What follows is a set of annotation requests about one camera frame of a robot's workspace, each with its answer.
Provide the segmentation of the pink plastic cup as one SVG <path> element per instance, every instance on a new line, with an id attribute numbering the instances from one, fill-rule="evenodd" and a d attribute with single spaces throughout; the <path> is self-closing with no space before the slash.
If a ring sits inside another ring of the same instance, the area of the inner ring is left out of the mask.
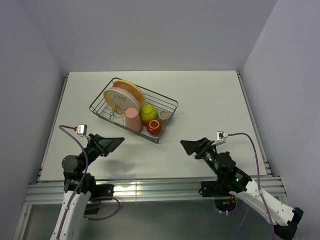
<path id="1" fill-rule="evenodd" d="M 140 132 L 143 128 L 139 111 L 130 107 L 125 111 L 125 126 L 133 131 Z"/>

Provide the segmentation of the small patterned glass cup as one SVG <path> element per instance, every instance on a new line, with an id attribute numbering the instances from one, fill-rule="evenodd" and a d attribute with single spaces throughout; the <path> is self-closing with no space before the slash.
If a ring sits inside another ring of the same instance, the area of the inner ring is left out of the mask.
<path id="1" fill-rule="evenodd" d="M 168 123 L 170 118 L 171 118 L 171 113 L 166 109 L 163 109 L 158 113 L 158 120 L 163 124 Z"/>

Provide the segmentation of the orange brown ceramic mug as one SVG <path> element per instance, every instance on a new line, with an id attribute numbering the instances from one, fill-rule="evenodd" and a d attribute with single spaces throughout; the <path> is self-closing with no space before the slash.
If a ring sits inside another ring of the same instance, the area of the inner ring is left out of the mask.
<path id="1" fill-rule="evenodd" d="M 162 123 L 156 119 L 147 121 L 145 126 L 147 132 L 153 136 L 160 134 L 163 129 Z"/>

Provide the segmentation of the cream yellow floral plate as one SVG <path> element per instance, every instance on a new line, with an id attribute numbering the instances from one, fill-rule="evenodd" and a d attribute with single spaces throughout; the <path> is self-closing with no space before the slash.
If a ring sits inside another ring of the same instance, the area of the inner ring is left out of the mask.
<path id="1" fill-rule="evenodd" d="M 122 88 L 112 87 L 107 89 L 103 93 L 103 97 L 107 105 L 118 114 L 125 114 L 126 110 L 129 108 L 134 108 L 138 111 L 140 110 L 140 104 L 137 99 Z"/>

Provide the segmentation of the lime green bowl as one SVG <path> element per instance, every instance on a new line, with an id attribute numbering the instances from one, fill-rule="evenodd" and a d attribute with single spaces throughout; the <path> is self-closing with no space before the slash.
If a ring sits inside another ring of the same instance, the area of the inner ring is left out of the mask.
<path id="1" fill-rule="evenodd" d="M 153 105 L 145 104 L 141 107 L 139 112 L 142 123 L 156 120 L 158 118 L 157 110 Z"/>

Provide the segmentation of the pink plastic plate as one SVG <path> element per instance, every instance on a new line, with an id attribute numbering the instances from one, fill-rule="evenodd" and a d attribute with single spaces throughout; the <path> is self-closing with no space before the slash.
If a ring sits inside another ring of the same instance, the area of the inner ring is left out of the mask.
<path id="1" fill-rule="evenodd" d="M 118 87 L 112 87 L 111 89 L 114 91 L 113 99 L 118 107 L 122 110 L 135 108 L 140 111 L 141 106 L 131 93 Z"/>

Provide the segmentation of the orange plastic plate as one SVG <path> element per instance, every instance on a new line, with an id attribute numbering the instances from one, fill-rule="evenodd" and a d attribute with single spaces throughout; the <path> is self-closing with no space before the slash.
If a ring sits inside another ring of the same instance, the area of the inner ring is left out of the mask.
<path id="1" fill-rule="evenodd" d="M 121 89 L 129 92 L 130 94 L 132 94 L 136 98 L 136 100 L 138 101 L 140 106 L 143 106 L 146 104 L 146 97 L 145 97 L 144 93 L 134 83 L 127 81 L 127 80 L 124 80 L 124 79 L 120 79 L 120 80 L 117 80 L 113 83 L 113 87 L 114 88 L 121 88 Z"/>

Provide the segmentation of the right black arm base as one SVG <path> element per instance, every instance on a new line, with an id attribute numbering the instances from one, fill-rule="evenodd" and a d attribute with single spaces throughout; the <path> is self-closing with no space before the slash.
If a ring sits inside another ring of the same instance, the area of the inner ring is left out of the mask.
<path id="1" fill-rule="evenodd" d="M 229 215 L 244 206 L 242 200 L 228 193 L 217 181 L 202 181 L 198 193 L 203 198 L 213 198 L 214 206 L 219 214 Z"/>

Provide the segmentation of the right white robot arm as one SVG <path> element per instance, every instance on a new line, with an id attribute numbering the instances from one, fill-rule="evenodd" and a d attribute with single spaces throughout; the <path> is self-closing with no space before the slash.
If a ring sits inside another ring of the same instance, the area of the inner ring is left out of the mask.
<path id="1" fill-rule="evenodd" d="M 283 240 L 292 240 L 304 212 L 290 207 L 261 187 L 259 179 L 254 180 L 236 166 L 230 153 L 218 152 L 217 146 L 225 143 L 229 134 L 219 131 L 216 140 L 206 137 L 180 143 L 187 155 L 204 160 L 214 172 L 215 181 L 202 181 L 199 194 L 204 198 L 234 196 L 259 213 L 271 226 L 271 231 Z"/>

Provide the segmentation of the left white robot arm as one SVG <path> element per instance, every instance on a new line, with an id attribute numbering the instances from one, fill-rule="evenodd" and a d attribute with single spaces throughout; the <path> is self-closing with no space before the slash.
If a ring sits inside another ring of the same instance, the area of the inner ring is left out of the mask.
<path id="1" fill-rule="evenodd" d="M 80 234 L 81 221 L 94 221 L 95 218 L 85 216 L 90 201 L 115 201 L 116 210 L 110 215 L 98 218 L 98 221 L 113 217 L 120 210 L 120 201 L 113 194 L 99 196 L 96 180 L 88 172 L 89 165 L 98 157 L 106 157 L 125 140 L 124 137 L 102 137 L 89 134 L 87 145 L 83 145 L 74 136 L 71 138 L 81 149 L 79 155 L 67 155 L 62 160 L 64 175 L 63 200 L 60 213 L 50 237 L 51 240 L 77 240 Z"/>

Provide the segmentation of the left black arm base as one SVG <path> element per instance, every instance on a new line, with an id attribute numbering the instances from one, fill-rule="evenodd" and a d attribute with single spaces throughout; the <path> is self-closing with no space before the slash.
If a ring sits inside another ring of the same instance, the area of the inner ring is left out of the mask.
<path id="1" fill-rule="evenodd" d="M 91 195 L 89 202 L 86 205 L 84 214 L 85 215 L 95 215 L 99 212 L 102 200 L 94 200 L 92 199 L 98 197 L 112 197 L 114 194 L 114 185 L 113 184 L 98 184 Z"/>

